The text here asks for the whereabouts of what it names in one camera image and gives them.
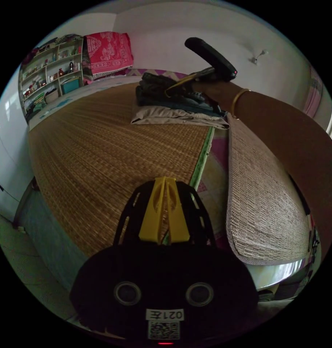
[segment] qr code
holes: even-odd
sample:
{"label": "qr code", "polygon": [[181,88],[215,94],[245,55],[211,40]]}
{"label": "qr code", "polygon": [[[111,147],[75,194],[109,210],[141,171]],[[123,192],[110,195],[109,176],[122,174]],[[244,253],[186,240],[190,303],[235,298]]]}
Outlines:
{"label": "qr code", "polygon": [[150,340],[179,340],[180,323],[179,322],[153,322],[149,321]]}

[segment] yellow bracket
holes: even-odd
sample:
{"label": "yellow bracket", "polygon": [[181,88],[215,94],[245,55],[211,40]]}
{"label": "yellow bracket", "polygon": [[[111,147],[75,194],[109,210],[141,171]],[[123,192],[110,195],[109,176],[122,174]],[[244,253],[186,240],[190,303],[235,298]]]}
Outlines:
{"label": "yellow bracket", "polygon": [[161,244],[165,187],[167,193],[170,242],[186,242],[190,239],[190,234],[180,203],[176,180],[166,177],[155,179],[155,184],[139,232],[139,239],[147,242],[154,242],[158,245]]}
{"label": "yellow bracket", "polygon": [[180,85],[184,84],[185,82],[193,80],[195,75],[197,75],[197,73],[185,76],[182,79],[178,80],[178,82],[176,84],[174,84],[173,86],[171,86],[165,90],[165,95],[170,98],[170,96],[167,94],[168,90],[170,90],[174,87],[180,86]]}

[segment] camera lens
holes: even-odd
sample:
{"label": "camera lens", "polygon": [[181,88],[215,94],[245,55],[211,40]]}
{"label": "camera lens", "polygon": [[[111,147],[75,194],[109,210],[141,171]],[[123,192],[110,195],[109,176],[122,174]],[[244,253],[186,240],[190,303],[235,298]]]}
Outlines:
{"label": "camera lens", "polygon": [[213,289],[207,283],[195,283],[186,292],[186,299],[192,306],[205,306],[213,299]]}
{"label": "camera lens", "polygon": [[121,282],[114,289],[114,297],[125,306],[132,306],[139,302],[141,292],[138,286],[131,282]]}

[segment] tiled floor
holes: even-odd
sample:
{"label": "tiled floor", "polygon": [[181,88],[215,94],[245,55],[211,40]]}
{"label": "tiled floor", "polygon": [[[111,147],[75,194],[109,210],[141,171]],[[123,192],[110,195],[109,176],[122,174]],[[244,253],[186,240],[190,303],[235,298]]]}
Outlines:
{"label": "tiled floor", "polygon": [[30,237],[13,229],[0,216],[0,245],[10,265],[29,291],[52,313],[78,325],[75,310],[64,289],[45,266]]}

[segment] bracelet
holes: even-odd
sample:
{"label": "bracelet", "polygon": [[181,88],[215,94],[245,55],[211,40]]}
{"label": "bracelet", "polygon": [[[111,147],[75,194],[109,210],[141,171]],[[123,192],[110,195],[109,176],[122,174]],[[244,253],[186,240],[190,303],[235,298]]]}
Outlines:
{"label": "bracelet", "polygon": [[237,103],[239,97],[240,97],[243,93],[245,93],[245,92],[251,92],[251,90],[249,90],[248,88],[244,88],[244,89],[242,89],[241,91],[239,91],[239,92],[236,94],[236,96],[235,96],[235,98],[234,98],[234,100],[233,100],[233,102],[232,102],[232,104],[231,104],[230,114],[231,114],[232,117],[233,117],[234,119],[236,119],[236,120],[238,120],[239,118],[237,118],[237,117],[235,116],[235,114],[234,114],[235,106],[236,106],[236,103]]}

